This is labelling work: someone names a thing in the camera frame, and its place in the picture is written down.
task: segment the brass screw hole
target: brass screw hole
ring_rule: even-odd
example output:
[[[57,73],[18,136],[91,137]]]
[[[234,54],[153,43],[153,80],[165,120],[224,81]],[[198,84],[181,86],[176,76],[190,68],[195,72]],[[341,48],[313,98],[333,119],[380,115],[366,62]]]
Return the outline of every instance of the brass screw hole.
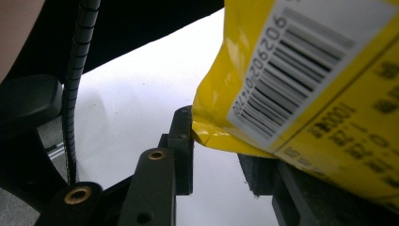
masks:
[[[91,188],[89,186],[79,186],[70,191],[64,199],[66,204],[78,204],[84,202],[91,195]]]
[[[163,159],[165,157],[165,153],[162,151],[155,151],[149,154],[149,159],[150,160],[159,160]]]

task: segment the yellow bag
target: yellow bag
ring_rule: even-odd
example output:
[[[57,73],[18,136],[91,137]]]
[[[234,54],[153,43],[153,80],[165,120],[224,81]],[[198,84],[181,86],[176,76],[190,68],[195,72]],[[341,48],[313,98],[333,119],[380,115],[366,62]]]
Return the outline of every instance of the yellow bag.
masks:
[[[399,213],[398,0],[226,0],[197,142],[277,157]]]

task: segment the black plastic part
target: black plastic part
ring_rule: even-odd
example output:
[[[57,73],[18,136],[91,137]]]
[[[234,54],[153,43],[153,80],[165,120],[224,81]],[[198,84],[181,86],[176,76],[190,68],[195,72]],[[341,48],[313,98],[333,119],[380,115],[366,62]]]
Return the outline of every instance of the black plastic part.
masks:
[[[81,27],[93,27],[96,24],[98,12],[98,10],[86,10],[80,7],[76,23]]]
[[[92,182],[69,186],[56,194],[35,225],[99,225],[104,218],[104,210],[99,205],[102,192],[102,188]]]
[[[284,184],[280,176],[275,176],[272,179],[275,190],[273,193],[272,205],[279,225],[299,225],[300,215],[290,193],[288,192],[287,186]]]
[[[67,183],[32,130],[0,143],[0,186],[40,212]]]
[[[72,69],[80,69],[85,67],[86,58],[88,56],[71,56],[70,66]]]
[[[82,76],[83,73],[83,68],[80,69],[68,69],[68,73],[67,73],[67,78],[75,80],[75,79],[80,79],[80,77]]]
[[[193,193],[193,149],[191,106],[178,109],[168,135],[168,148],[175,151],[176,194]]]
[[[130,176],[104,191],[102,205],[106,207],[106,214],[102,225],[117,225],[132,178]]]
[[[396,225],[399,216],[272,159],[239,154],[255,195],[273,195],[279,225]]]
[[[278,160],[238,154],[249,189],[254,195],[272,195],[272,176]]]
[[[100,0],[82,0],[80,2],[80,7],[86,10],[98,10],[100,3]]]
[[[93,36],[93,31],[94,27],[85,28],[77,25],[73,35],[73,40],[82,44],[89,43],[91,41],[91,37]]]
[[[120,214],[119,226],[175,225],[174,152],[157,148],[138,161]]]
[[[56,77],[35,74],[0,86],[0,142],[55,119],[62,87]]]
[[[372,225],[348,193],[283,162],[278,170],[299,212],[299,225]]]
[[[86,56],[88,54],[88,49],[90,48],[90,43],[80,44],[77,42],[73,42],[71,53],[75,56]]]
[[[69,88],[71,90],[73,89],[78,89],[79,88],[79,84],[80,84],[80,78],[78,79],[67,79],[66,83],[69,84]]]

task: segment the black metal bracket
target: black metal bracket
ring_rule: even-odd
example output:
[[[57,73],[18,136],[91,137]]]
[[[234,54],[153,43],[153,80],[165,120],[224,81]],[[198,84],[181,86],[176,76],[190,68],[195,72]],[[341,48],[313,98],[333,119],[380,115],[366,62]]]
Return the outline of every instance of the black metal bracket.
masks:
[[[191,106],[178,109],[169,134],[140,156],[133,176],[105,191],[95,183],[61,190],[36,225],[175,225],[176,195],[193,192],[191,123]]]
[[[273,195],[279,225],[397,225],[399,216],[277,159],[238,154],[249,188]]]

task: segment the barcode label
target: barcode label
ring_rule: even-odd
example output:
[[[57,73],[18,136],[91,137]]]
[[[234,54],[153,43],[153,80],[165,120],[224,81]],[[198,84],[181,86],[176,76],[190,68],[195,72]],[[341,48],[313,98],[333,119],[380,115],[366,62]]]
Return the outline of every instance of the barcode label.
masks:
[[[253,52],[228,120],[264,147],[311,104],[374,35],[354,40],[317,19],[278,1]]]

